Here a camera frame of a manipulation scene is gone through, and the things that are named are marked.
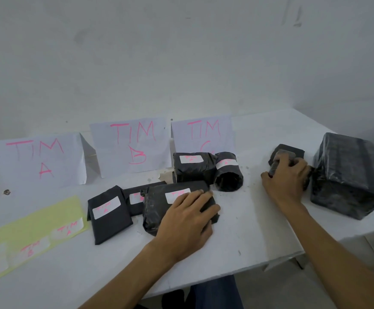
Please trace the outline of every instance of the person's left hand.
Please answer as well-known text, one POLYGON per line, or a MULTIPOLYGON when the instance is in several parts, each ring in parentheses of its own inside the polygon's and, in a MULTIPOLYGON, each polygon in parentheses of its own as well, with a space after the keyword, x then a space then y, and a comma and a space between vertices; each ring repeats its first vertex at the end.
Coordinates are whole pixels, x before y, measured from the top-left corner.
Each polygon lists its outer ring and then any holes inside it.
POLYGON ((220 210, 219 205, 212 205, 200 212, 212 195, 211 191, 199 190, 177 197, 164 215, 151 244, 174 263, 202 248, 212 234, 210 219, 220 210))

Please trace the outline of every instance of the forearm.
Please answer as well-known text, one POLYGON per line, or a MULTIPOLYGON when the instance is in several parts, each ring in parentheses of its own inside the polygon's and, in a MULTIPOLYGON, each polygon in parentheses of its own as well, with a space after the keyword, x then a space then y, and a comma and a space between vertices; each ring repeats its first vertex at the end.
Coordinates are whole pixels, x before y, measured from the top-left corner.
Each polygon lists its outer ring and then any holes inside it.
POLYGON ((80 309, 133 309, 154 283, 174 265, 154 240, 80 309))
POLYGON ((374 308, 374 273, 334 240, 302 206, 286 215, 309 260, 338 308, 374 308))

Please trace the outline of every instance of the person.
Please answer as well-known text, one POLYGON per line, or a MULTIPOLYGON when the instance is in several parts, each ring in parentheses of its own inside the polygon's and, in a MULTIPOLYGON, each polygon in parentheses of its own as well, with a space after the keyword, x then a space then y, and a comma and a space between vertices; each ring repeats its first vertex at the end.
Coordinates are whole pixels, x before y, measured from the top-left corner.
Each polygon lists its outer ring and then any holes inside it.
MULTIPOLYGON (((339 309, 373 309, 374 273, 334 240, 301 202, 310 166, 298 159, 289 167, 287 154, 279 159, 274 177, 261 174, 263 186, 286 216, 334 304, 339 309)), ((200 212, 211 196, 212 192, 203 191, 179 196, 164 216, 157 236, 80 309, 133 309, 161 276, 205 245, 213 232, 210 218, 220 210, 219 205, 213 205, 200 212)), ((242 308, 233 277, 219 281, 191 288, 195 308, 242 308)))

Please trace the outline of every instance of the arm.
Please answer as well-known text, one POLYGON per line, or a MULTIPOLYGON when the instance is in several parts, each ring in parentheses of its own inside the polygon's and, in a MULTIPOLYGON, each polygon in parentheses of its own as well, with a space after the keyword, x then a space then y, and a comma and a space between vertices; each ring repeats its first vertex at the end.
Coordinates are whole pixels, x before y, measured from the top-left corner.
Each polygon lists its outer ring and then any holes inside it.
POLYGON ((161 221, 157 236, 80 309, 133 309, 154 283, 177 262, 202 248, 212 234, 210 219, 220 210, 200 209, 212 192, 179 196, 161 221))
POLYGON ((261 175, 263 186, 287 217, 335 305, 340 309, 374 308, 374 273, 333 239, 301 203, 309 171, 303 159, 289 167, 288 155, 283 154, 273 178, 267 172, 261 175))

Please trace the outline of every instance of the black package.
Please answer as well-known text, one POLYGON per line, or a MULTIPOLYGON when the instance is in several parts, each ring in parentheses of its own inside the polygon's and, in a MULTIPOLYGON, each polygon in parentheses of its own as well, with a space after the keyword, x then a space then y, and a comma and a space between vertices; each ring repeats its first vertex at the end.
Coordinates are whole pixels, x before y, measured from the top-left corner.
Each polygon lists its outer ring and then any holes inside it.
POLYGON ((314 156, 311 202, 361 220, 374 211, 374 145, 326 133, 314 156))
MULTIPOLYGON (((279 160, 279 155, 282 154, 282 153, 287 153, 288 154, 288 165, 290 167, 294 166, 296 164, 296 162, 294 161, 295 158, 303 158, 304 157, 304 151, 303 150, 300 150, 298 148, 295 148, 295 147, 292 147, 292 146, 288 146, 288 145, 284 145, 284 144, 280 144, 279 146, 276 147, 276 149, 274 150, 275 155, 272 156, 272 158, 270 158, 270 160, 268 161, 268 163, 270 164, 270 170, 268 171, 268 175, 272 178, 275 174, 275 171, 277 170, 277 167, 280 163, 280 160, 279 160), (288 149, 291 149, 292 151, 288 151, 288 150, 283 150, 279 147, 283 147, 283 146, 286 146, 288 149)), ((310 172, 308 173, 305 181, 304 181, 304 184, 303 184, 303 191, 305 191, 307 188, 308 188, 308 184, 310 183, 310 177, 311 177, 311 174, 313 172, 313 169, 310 170, 310 172)))
POLYGON ((210 153, 174 153, 175 182, 204 180, 213 184, 216 157, 210 153))
POLYGON ((88 200, 96 245, 133 224, 119 186, 88 200))
POLYGON ((275 149, 274 151, 272 152, 271 154, 271 157, 270 157, 270 160, 268 161, 268 164, 271 166, 272 163, 274 162, 274 157, 275 155, 277 154, 278 150, 285 150, 285 151, 291 151, 295 154, 295 158, 304 158, 304 153, 305 151, 303 150, 300 150, 299 148, 297 147, 292 147, 292 146, 289 146, 289 145, 285 145, 285 144, 279 144, 275 149))
POLYGON ((215 154, 216 171, 214 185, 219 191, 234 192, 242 187, 244 182, 237 158, 229 151, 222 151, 215 154))
POLYGON ((143 197, 140 195, 141 190, 146 189, 148 187, 154 187, 156 185, 163 185, 167 184, 165 182, 156 182, 151 184, 142 185, 139 187, 131 187, 129 189, 123 190, 123 196, 126 199, 126 204, 128 208, 128 212, 130 216, 137 216, 143 213, 143 197))
MULTIPOLYGON (((158 185, 155 187, 148 187, 141 192, 144 196, 144 209, 143 209, 143 227, 144 230, 151 235, 156 236, 157 230, 160 226, 161 220, 163 219, 165 213, 174 202, 174 200, 186 192, 194 192, 202 189, 204 192, 209 191, 208 185, 204 181, 189 181, 181 183, 173 183, 166 185, 158 185)), ((201 212, 205 211, 207 208, 215 204, 214 197, 211 197, 208 202, 206 202, 201 212)), ((212 223, 216 223, 219 214, 216 214, 211 218, 212 223)))

